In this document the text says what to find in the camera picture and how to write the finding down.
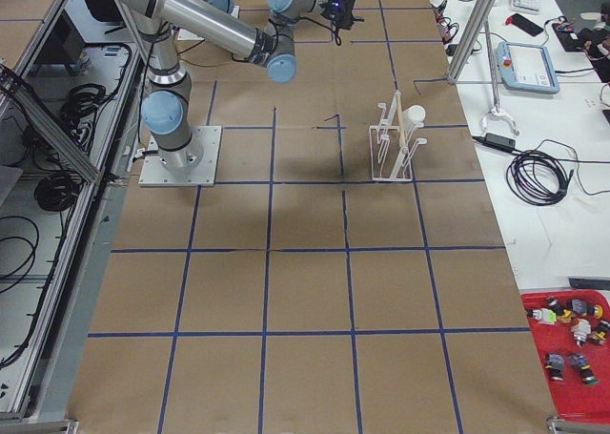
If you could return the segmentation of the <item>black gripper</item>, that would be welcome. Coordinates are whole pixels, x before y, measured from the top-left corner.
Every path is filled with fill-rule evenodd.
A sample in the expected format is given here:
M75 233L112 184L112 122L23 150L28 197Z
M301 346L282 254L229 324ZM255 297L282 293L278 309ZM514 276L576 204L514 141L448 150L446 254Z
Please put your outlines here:
M328 19L334 28L350 29L354 24L353 7L355 0L329 0Z

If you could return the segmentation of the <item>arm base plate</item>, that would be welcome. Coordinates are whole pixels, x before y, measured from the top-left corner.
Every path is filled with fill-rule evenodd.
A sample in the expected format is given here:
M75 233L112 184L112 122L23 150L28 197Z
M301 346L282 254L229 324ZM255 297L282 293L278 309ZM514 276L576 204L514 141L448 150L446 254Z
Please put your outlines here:
M181 151L169 152L158 147L151 135L139 176L142 187L213 187L221 146L221 126L193 126L192 139Z

